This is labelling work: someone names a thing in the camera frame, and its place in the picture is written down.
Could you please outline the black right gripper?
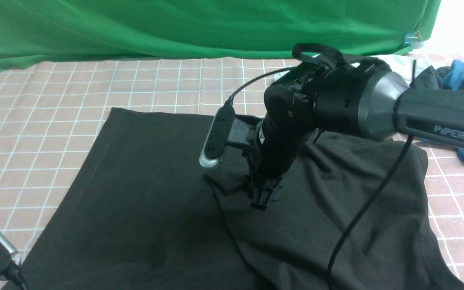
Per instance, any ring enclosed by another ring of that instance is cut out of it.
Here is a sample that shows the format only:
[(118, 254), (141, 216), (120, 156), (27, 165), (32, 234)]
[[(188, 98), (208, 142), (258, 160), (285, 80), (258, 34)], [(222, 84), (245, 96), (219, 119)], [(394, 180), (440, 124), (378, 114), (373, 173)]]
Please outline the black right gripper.
[(266, 114), (256, 130), (251, 155), (251, 208), (265, 211), (282, 196), (282, 177), (317, 130), (312, 92), (304, 85), (271, 85), (264, 93)]

